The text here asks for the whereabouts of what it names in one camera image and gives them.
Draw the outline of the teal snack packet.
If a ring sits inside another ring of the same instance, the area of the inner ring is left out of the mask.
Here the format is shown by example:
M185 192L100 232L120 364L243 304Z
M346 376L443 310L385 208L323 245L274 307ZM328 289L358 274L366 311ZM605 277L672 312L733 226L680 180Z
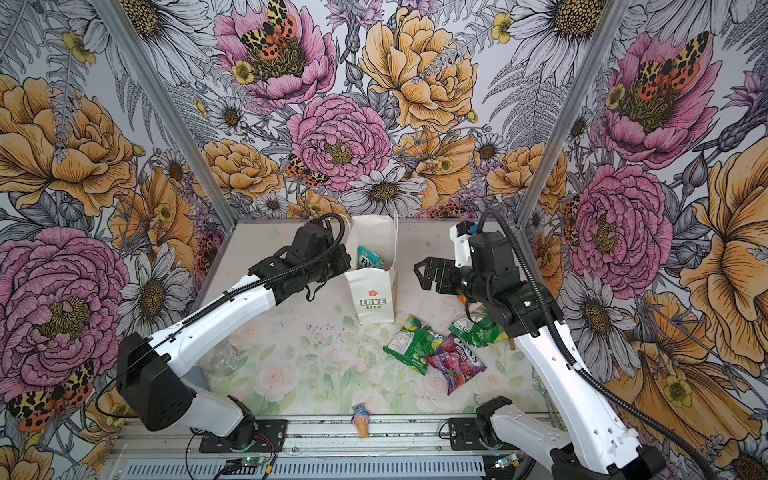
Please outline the teal snack packet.
M357 249L358 267L373 268L373 269L385 269L385 262L383 258L377 253L369 250L368 248L360 245Z

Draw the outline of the white paper bag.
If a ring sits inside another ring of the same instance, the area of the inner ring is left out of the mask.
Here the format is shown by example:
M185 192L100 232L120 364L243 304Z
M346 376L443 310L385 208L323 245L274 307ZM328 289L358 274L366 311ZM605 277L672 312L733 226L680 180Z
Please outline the white paper bag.
M351 217L346 248L352 268L345 273L352 304L362 325L395 322L398 222L387 215ZM357 249L362 245L380 255L385 269L359 268Z

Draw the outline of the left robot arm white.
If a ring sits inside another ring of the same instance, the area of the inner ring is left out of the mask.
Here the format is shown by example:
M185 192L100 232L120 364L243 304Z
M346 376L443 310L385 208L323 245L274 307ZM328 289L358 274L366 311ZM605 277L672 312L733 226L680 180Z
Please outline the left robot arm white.
M291 244L253 265L234 286L171 326L132 333L119 345L116 390L149 431L182 425L208 432L234 451L258 438L253 413L234 397L193 385L185 375L236 330L294 294L308 300L349 271L342 241L347 220L324 214L301 226Z

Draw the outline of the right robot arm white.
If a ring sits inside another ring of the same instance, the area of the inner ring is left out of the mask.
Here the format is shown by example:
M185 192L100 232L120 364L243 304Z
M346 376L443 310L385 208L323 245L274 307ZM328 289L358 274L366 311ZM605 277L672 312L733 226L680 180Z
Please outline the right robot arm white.
M484 232L471 221L451 227L451 259L415 264L422 289L481 304L538 373L564 427L557 429L504 397L476 413L480 439L512 446L556 479L651 479L667 466L658 448L641 443L607 396L589 383L562 312L535 279L510 228Z

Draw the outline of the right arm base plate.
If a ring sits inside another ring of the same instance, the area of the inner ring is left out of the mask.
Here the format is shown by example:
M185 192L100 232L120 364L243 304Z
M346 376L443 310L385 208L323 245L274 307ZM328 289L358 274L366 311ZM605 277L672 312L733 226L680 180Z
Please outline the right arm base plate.
M452 451L506 451L513 446L483 437L475 417L451 417L441 431L450 443Z

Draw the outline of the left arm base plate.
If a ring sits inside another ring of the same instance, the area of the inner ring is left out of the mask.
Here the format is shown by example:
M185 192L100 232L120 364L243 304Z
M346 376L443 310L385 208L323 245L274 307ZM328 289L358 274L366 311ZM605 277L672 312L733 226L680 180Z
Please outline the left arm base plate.
M204 433L199 452L225 453L280 453L286 440L289 422L284 419L257 419L238 426L226 437Z

